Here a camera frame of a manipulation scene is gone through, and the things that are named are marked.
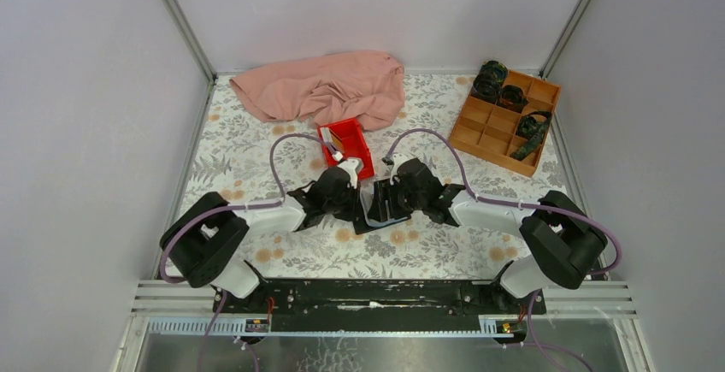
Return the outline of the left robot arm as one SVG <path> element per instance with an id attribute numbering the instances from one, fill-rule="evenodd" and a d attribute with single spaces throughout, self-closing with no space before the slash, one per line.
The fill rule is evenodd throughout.
<path id="1" fill-rule="evenodd" d="M 162 258 L 180 273 L 174 278 L 163 272 L 162 277 L 193 288 L 220 288 L 243 312 L 260 310 L 265 301 L 260 276 L 249 264 L 234 260 L 242 241 L 316 227 L 328 215 L 352 214 L 359 198 L 358 169 L 358 160 L 350 158 L 281 201 L 231 205 L 218 192 L 203 195 L 161 237 Z"/>

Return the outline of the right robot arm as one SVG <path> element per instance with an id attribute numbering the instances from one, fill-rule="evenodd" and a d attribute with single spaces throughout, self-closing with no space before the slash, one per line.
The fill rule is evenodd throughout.
<path id="1" fill-rule="evenodd" d="M 464 185 L 444 185 L 416 157 L 394 154 L 390 165 L 390 206 L 395 214 L 419 210 L 452 227 L 479 227 L 520 236 L 528 256 L 508 263 L 490 291 L 492 306 L 510 314 L 532 292 L 560 286 L 577 289 L 608 245 L 603 231 L 562 192 L 549 191 L 530 207 L 510 198 L 480 199 Z"/>

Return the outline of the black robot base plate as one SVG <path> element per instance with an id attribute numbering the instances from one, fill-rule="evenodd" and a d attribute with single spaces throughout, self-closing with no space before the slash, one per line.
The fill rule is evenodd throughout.
<path id="1" fill-rule="evenodd" d="M 259 314 L 274 333 L 472 332 L 483 316 L 522 323 L 542 297 L 514 298 L 486 280 L 268 278 L 246 298 L 217 297 L 223 314 Z"/>

